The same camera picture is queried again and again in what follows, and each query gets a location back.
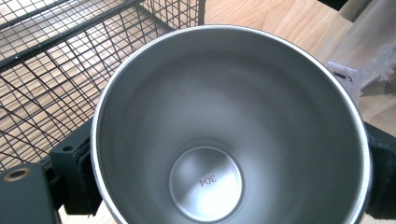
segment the metal grommet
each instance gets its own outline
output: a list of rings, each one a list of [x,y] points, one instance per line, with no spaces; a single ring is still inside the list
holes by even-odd
[[[30,172],[31,172],[30,168],[23,167],[23,168],[9,172],[4,177],[4,180],[7,182],[17,181],[17,180],[23,179],[26,176],[28,176],[30,174]]]

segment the stainless steel surface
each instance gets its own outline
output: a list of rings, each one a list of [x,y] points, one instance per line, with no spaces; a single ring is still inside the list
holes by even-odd
[[[181,212],[170,193],[176,187],[169,188],[179,182],[175,162],[196,147],[219,148],[243,179],[238,205],[219,223],[361,216],[370,183],[361,118],[320,63],[280,38],[233,26],[190,28],[143,47],[111,78],[94,115],[92,162],[119,222],[201,220]],[[200,185],[203,176],[193,177]]]
[[[175,206],[186,217],[218,221],[237,206],[242,177],[233,159],[220,149],[195,147],[175,161],[169,189]]]

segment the engraved marking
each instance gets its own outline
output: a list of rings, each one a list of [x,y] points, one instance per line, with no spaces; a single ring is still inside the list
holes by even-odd
[[[218,181],[215,177],[216,177],[215,175],[205,177],[204,180],[199,180],[198,182],[201,185],[201,187],[203,187],[204,185],[210,185]]]

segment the black wire basket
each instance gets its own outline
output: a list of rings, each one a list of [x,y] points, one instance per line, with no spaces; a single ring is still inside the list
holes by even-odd
[[[203,24],[204,10],[205,0],[0,3],[0,172],[45,159],[92,117],[130,54]]]

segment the wire grid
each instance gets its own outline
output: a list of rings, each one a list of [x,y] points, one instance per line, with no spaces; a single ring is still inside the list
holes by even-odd
[[[28,2],[21,1],[19,3],[18,1],[12,1],[12,4],[4,3],[4,5],[21,7],[22,3]],[[0,61],[40,44],[122,3],[116,0],[77,0],[63,2],[18,24],[3,29],[0,33],[0,39],[2,40],[0,43]],[[8,15],[17,16],[19,11],[27,11],[23,9],[24,7],[17,11],[7,11],[6,13],[8,14],[5,14],[3,18],[6,19]]]
[[[3,72],[0,172],[44,159],[92,117],[101,90],[127,56],[172,30],[169,25],[197,25],[197,10],[198,0],[134,3]],[[191,17],[178,21],[179,13]]]

